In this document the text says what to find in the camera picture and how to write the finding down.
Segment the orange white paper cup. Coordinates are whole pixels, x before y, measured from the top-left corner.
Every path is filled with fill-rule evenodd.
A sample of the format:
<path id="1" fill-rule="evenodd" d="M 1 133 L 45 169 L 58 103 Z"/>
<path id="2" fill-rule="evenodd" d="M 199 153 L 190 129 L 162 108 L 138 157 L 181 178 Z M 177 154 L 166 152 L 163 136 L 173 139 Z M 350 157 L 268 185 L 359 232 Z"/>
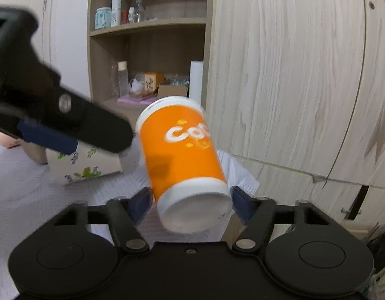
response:
<path id="1" fill-rule="evenodd" d="M 135 129 L 166 230 L 194 234 L 230 214 L 230 189 L 200 104 L 182 96 L 158 99 Z"/>

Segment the floral white paper cup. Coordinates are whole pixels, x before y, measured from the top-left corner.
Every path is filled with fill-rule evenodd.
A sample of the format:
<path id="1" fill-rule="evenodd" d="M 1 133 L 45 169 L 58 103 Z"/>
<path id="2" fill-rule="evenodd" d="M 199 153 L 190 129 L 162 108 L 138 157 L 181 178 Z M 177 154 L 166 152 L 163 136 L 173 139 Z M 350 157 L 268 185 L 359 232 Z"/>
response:
<path id="1" fill-rule="evenodd" d="M 139 142 L 133 139 L 132 145 L 119 154 L 80 142 L 70 155 L 47 149 L 46 157 L 52 178 L 67 185 L 117 173 L 130 174 L 139 166 L 141 152 Z"/>

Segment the pink flat box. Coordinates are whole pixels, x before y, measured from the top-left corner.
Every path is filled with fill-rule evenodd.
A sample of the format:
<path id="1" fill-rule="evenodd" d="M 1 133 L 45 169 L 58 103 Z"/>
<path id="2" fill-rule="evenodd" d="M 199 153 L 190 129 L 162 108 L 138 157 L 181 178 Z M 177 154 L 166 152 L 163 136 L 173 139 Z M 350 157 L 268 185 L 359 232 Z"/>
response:
<path id="1" fill-rule="evenodd" d="M 149 105 L 158 100 L 155 95 L 136 96 L 136 95 L 125 95 L 117 99 L 119 104 L 141 104 Z"/>

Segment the clear bottle cream cap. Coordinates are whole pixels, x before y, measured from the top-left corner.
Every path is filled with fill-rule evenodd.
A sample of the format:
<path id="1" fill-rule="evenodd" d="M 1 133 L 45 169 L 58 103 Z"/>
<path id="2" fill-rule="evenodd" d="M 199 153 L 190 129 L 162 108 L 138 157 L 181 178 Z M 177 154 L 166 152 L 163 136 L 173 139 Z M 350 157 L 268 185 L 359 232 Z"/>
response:
<path id="1" fill-rule="evenodd" d="M 119 95 L 127 95 L 130 91 L 127 61 L 118 62 L 118 88 Z"/>

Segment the orange floral small box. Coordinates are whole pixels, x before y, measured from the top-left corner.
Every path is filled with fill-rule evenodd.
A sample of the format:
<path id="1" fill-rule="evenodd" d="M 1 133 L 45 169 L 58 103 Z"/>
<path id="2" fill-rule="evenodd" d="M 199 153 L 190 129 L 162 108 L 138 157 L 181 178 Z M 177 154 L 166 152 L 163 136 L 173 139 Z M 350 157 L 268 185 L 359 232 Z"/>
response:
<path id="1" fill-rule="evenodd" d="M 165 78 L 162 73 L 146 72 L 144 74 L 144 90 L 153 93 L 164 80 Z"/>

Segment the small cardboard box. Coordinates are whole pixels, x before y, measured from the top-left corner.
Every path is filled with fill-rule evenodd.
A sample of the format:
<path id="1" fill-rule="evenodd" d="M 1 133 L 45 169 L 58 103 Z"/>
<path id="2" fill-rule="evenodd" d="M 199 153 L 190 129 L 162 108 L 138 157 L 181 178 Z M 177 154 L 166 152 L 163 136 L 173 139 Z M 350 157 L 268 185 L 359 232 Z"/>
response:
<path id="1" fill-rule="evenodd" d="M 158 86 L 157 97 L 164 98 L 169 96 L 188 96 L 188 86 L 172 84 L 169 80 L 164 81 Z"/>

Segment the teal white wipes canister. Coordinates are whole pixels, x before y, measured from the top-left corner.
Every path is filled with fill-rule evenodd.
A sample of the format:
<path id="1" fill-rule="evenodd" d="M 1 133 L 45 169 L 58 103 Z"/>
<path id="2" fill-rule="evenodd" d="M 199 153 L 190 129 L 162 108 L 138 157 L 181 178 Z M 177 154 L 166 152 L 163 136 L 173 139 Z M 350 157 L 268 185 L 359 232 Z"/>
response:
<path id="1" fill-rule="evenodd" d="M 95 12 L 95 30 L 111 27 L 112 10 L 110 7 L 97 8 Z"/>

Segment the wooden open shelf unit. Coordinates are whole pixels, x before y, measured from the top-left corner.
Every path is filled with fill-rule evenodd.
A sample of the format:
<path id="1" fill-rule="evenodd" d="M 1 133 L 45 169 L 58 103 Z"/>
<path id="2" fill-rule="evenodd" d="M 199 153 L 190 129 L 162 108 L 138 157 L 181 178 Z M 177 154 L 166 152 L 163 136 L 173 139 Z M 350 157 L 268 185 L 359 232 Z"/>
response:
<path id="1" fill-rule="evenodd" d="M 127 10 L 137 0 L 123 0 Z M 115 69 L 126 61 L 129 76 L 189 75 L 193 61 L 208 62 L 213 0 L 142 0 L 147 20 L 95 28 L 95 13 L 111 0 L 89 0 L 87 50 L 91 99 L 136 121 L 142 105 L 118 104 Z"/>

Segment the small red bottle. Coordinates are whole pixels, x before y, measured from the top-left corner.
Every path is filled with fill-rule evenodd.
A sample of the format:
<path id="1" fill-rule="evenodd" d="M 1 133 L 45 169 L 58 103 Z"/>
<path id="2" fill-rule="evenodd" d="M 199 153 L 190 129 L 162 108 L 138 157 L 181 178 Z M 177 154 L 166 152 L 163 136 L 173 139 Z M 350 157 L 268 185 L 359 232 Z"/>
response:
<path id="1" fill-rule="evenodd" d="M 121 24 L 124 25 L 124 24 L 127 24 L 128 23 L 128 16 L 129 16 L 129 12 L 127 9 L 123 9 L 121 11 Z"/>

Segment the clear glass bottle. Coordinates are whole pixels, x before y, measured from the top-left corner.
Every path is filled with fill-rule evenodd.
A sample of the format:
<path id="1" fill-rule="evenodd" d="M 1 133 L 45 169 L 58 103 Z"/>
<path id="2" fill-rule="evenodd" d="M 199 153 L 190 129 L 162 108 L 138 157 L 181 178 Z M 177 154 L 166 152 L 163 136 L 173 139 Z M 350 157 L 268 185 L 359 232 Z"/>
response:
<path id="1" fill-rule="evenodd" d="M 129 8 L 128 23 L 141 23 L 147 20 L 143 0 L 136 0 L 136 5 Z"/>

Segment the white paper towel roll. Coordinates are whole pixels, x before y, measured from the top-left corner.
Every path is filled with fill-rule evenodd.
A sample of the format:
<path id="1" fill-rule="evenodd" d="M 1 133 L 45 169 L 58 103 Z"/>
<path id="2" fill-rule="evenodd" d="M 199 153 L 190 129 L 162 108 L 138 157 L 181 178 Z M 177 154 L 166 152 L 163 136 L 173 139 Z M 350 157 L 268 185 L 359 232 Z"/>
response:
<path id="1" fill-rule="evenodd" d="M 203 61 L 193 60 L 190 63 L 189 93 L 193 101 L 201 104 L 203 90 Z"/>

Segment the white spray bottle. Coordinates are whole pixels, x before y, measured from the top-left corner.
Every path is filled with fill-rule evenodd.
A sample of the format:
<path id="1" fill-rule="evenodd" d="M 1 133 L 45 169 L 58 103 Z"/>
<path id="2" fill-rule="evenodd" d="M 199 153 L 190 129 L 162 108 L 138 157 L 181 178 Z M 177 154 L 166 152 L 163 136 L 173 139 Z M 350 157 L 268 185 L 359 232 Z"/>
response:
<path id="1" fill-rule="evenodd" d="M 110 1 L 111 1 L 111 27 L 117 27 L 121 25 L 123 0 L 110 0 Z"/>

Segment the light wood wardrobe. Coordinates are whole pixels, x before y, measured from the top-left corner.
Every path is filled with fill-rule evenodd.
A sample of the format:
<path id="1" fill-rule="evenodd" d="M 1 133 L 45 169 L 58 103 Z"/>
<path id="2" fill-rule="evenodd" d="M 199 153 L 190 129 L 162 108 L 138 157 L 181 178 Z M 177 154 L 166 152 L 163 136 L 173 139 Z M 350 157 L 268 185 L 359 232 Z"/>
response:
<path id="1" fill-rule="evenodd" d="M 206 108 L 257 195 L 385 225 L 385 0 L 213 0 Z"/>

